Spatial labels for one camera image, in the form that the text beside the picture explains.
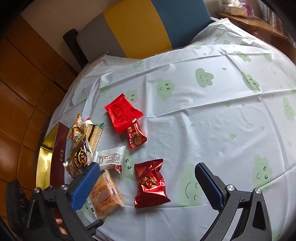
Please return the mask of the person's hand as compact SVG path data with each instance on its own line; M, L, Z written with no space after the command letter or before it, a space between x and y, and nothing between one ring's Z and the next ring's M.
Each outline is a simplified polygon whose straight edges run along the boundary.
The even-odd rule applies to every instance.
M67 232L67 230L64 228L63 220L60 219L60 218L57 218L57 219L55 219L55 221L56 221L56 223L57 223L57 225L58 225L58 227L59 227L60 233L62 233L63 235L67 235L68 232Z

